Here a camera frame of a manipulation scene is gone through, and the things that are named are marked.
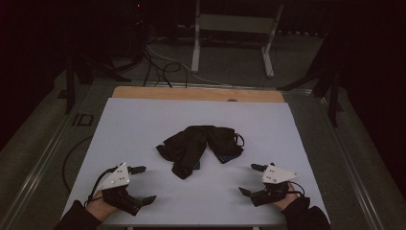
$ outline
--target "dark background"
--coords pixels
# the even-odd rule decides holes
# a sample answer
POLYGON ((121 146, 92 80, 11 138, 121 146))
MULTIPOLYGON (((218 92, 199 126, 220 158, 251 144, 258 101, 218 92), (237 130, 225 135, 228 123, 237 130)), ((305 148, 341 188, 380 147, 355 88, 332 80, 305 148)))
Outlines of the dark background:
MULTIPOLYGON (((163 35, 176 38, 177 25, 194 23, 193 2, 148 1, 146 20, 163 35)), ((264 16, 268 15, 267 9, 274 9, 268 4, 275 4, 258 1, 263 7, 250 9, 254 4, 232 2, 202 1, 202 11, 264 16)), ((332 62, 339 66, 341 86, 348 90, 354 109, 405 196, 406 185, 402 183, 406 175, 403 167, 406 126, 402 122, 406 105, 402 92, 406 88, 404 4, 395 0, 286 2, 279 29, 284 34, 326 36, 329 42, 322 45, 312 68, 323 68, 332 62)), ((106 16, 117 18, 114 25, 125 27, 130 23, 128 15, 120 13, 123 5, 117 5, 112 12, 99 11, 98 14, 92 6, 91 1, 6 0, 0 3, 0 149, 52 90, 54 78, 65 69, 66 53, 73 40, 76 50, 100 60, 108 60, 114 48, 118 51, 115 56, 125 56, 115 47, 120 41, 112 44, 95 38, 105 33, 100 27, 101 21, 108 28, 106 16)), ((143 41, 134 42, 140 43, 139 47, 134 46, 134 52, 140 52, 143 41)))

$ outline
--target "black sleeve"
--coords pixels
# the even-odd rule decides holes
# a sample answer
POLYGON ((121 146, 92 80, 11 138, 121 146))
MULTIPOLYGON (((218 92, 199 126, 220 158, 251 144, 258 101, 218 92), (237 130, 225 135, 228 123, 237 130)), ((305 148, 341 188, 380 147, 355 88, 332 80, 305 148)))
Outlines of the black sleeve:
POLYGON ((101 223, 87 212, 78 200, 75 200, 54 230, 95 230, 101 223))
POLYGON ((308 208, 310 199, 300 197, 290 203, 282 213, 289 230, 330 230, 326 215, 319 207, 308 208))

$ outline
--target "black cloth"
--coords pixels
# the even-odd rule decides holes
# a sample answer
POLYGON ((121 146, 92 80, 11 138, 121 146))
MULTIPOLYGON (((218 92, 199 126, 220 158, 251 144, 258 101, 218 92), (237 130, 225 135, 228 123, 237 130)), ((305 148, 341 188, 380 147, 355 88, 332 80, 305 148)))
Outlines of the black cloth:
POLYGON ((78 200, 63 216, 54 230, 95 230, 102 222, 87 212, 78 200))
POLYGON ((330 230, 326 215, 319 207, 308 208, 310 199, 300 197, 291 202, 283 211, 288 230, 330 230))
POLYGON ((168 161, 172 161, 172 171, 182 179, 192 174, 193 169, 200 168, 200 157, 207 145, 217 159, 225 164, 243 152, 237 139, 242 137, 232 128, 216 126, 188 126, 164 141, 156 148, 168 161))

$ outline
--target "crumpled black fabric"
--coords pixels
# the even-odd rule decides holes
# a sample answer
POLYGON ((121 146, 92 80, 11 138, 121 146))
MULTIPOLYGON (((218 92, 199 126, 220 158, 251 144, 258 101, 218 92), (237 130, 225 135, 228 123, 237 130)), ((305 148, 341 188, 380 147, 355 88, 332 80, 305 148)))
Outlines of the crumpled black fabric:
POLYGON ((185 179, 192 174, 193 169, 200 168, 199 160, 207 145, 222 164, 239 157, 244 145, 237 143, 238 137, 244 141, 228 127, 188 126, 156 148, 162 157, 174 162, 173 173, 185 179))

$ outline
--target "table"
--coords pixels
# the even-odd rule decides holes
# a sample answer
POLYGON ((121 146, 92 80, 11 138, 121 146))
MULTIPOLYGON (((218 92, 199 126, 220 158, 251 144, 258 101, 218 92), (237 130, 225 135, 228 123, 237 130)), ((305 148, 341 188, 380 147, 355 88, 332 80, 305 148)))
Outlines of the table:
POLYGON ((231 16, 218 14, 200 13, 200 0, 196 0, 196 15, 194 27, 194 48, 192 56, 192 72, 197 73, 200 60, 200 30, 212 31, 231 31, 231 32, 247 32, 268 34, 269 39, 265 46, 261 48, 263 63, 265 66, 266 76, 268 78, 275 77, 272 68, 269 51, 272 41, 278 29, 278 23, 281 19, 283 4, 280 3, 278 11, 273 18, 263 17, 247 17, 247 16, 231 16))
POLYGON ((238 187, 263 189, 261 173, 251 170, 252 163, 274 162, 295 171, 299 177, 293 181, 304 186, 311 205, 327 213, 288 104, 280 92, 118 87, 106 104, 64 213, 75 199, 87 198, 104 170, 123 162, 147 167, 143 174, 130 176, 128 192, 138 198, 158 197, 136 217, 123 212, 113 214, 105 222, 108 225, 284 224, 276 207, 254 207, 239 192, 238 187), (181 180, 171 172, 172 163, 164 160, 155 147, 187 126, 207 124, 234 128, 245 139, 244 152, 221 165, 206 149, 200 159, 201 169, 181 180))

